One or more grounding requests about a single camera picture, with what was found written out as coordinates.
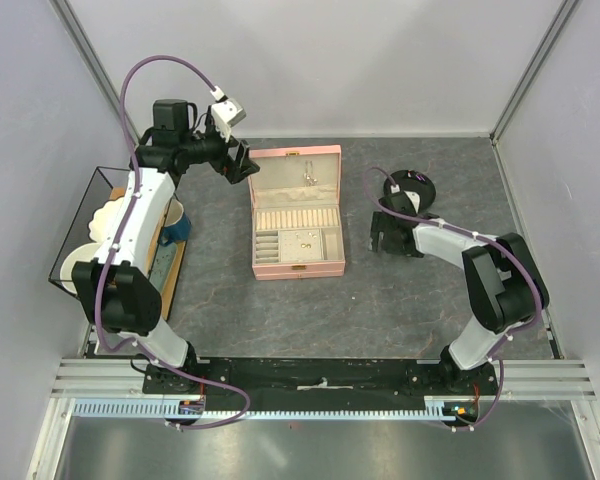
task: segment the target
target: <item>blue mug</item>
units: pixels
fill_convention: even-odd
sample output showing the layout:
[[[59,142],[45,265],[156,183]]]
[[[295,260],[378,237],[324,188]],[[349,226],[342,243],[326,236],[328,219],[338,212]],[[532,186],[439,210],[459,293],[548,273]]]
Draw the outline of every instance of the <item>blue mug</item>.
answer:
[[[171,200],[158,242],[163,247],[174,242],[184,242],[189,238],[190,232],[191,222],[184,213],[184,207],[176,199]]]

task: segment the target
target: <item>white wall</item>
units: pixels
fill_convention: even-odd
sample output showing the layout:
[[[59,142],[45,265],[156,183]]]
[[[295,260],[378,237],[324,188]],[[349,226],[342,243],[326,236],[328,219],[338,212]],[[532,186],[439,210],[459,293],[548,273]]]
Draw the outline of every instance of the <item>white wall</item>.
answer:
[[[600,0],[581,2],[500,151],[560,344],[600,398]]]
[[[560,0],[69,0],[117,88],[138,60],[181,56],[247,110],[249,136],[489,132]],[[148,67],[159,96],[207,105],[183,67]]]
[[[0,0],[0,479],[24,478],[59,360],[84,332],[47,275],[115,116],[46,0]]]

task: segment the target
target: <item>jewelry box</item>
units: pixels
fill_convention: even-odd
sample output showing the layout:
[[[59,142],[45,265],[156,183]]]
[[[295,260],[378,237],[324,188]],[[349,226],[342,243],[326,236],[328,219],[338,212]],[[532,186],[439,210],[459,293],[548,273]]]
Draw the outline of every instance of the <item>jewelry box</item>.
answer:
[[[344,274],[340,145],[251,150],[253,272],[258,280]]]

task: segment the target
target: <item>gray floor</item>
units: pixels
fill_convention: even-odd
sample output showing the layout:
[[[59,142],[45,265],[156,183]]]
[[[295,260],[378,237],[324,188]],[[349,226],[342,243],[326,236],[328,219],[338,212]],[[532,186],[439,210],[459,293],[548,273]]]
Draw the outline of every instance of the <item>gray floor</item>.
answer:
[[[252,420],[179,433],[74,418],[57,480],[593,479],[568,403],[500,404],[474,433],[407,421]]]
[[[247,183],[192,167],[178,196],[192,224],[170,324],[201,355],[437,358],[470,316],[463,273],[434,259],[367,250],[371,165],[420,170],[434,181],[431,211],[482,233],[514,231],[488,139],[293,139],[254,148],[342,145],[344,277],[259,282],[251,270]],[[382,178],[374,191],[381,193]],[[550,358],[542,329],[519,335],[508,359]]]

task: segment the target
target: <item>white bowl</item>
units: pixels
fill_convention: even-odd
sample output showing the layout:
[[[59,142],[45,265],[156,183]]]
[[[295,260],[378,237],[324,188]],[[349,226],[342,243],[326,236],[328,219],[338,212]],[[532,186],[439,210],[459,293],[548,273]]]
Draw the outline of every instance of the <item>white bowl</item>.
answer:
[[[89,238],[91,240],[97,243],[105,241],[123,200],[123,197],[117,200],[109,200],[102,208],[93,213],[93,219],[89,222]]]
[[[79,246],[64,259],[62,266],[60,267],[60,281],[62,286],[68,291],[73,293],[76,292],[76,287],[73,285],[71,280],[71,271],[76,262],[90,262],[93,256],[100,248],[100,243],[86,243]]]

